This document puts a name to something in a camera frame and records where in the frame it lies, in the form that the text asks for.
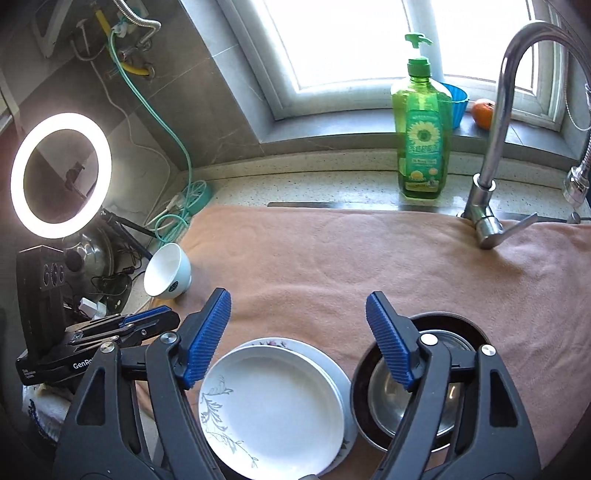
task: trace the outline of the sunflower label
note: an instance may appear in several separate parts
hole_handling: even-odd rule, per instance
[[[443,141],[439,113],[407,112],[406,175],[404,186],[415,192],[435,192],[442,176]]]

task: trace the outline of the green pump bottle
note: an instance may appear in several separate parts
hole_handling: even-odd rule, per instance
[[[433,42],[422,33],[404,36],[413,48]],[[404,196],[435,199],[445,186],[452,134],[452,96],[431,78],[427,57],[408,60],[408,77],[392,85],[398,147],[398,185]]]

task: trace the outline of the white cloth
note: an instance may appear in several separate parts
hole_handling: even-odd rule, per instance
[[[45,384],[23,386],[22,410],[27,413],[39,430],[39,434],[57,443],[73,395],[65,388]]]

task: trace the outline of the white plate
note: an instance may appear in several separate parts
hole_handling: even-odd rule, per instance
[[[351,412],[350,406],[351,380],[349,380],[347,374],[343,372],[343,369],[339,367],[337,362],[332,360],[332,358],[326,355],[326,353],[318,350],[308,343],[300,342],[299,340],[281,337],[257,338],[255,340],[243,343],[237,348],[247,345],[279,346],[282,348],[287,348],[292,352],[299,353],[300,355],[304,355],[306,358],[312,360],[316,365],[324,370],[326,374],[332,379],[332,381],[335,382],[336,388],[339,389],[340,397],[343,401],[343,409],[345,411],[345,436],[343,437],[343,443],[341,444],[339,453],[333,462],[320,474],[324,475],[325,473],[328,473],[337,467],[337,465],[340,465],[351,451],[351,448],[353,448],[353,444],[357,438],[357,424],[353,418],[353,413]]]
[[[252,480],[318,475],[339,453],[345,431],[340,394],[299,353],[245,346],[211,367],[199,420],[215,454]]]

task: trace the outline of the green pump cap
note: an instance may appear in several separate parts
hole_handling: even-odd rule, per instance
[[[404,36],[404,40],[409,41],[411,44],[413,44],[413,48],[418,48],[419,44],[421,43],[433,45],[433,42],[422,33],[407,33]],[[408,59],[407,67],[408,74],[411,77],[431,76],[431,64],[429,63],[429,59],[427,57],[418,56],[414,59]]]

